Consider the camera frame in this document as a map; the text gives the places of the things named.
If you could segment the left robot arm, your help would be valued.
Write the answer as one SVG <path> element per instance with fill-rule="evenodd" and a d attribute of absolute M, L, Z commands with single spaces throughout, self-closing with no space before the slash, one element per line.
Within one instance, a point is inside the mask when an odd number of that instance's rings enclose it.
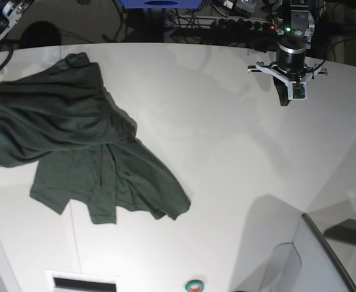
<path fill-rule="evenodd" d="M 279 35 L 273 81 L 280 104 L 307 98 L 307 82 L 314 69 L 307 66 L 305 57 L 311 48 L 315 31 L 314 18 L 307 1 L 277 1 L 272 8 L 273 25 Z"/>

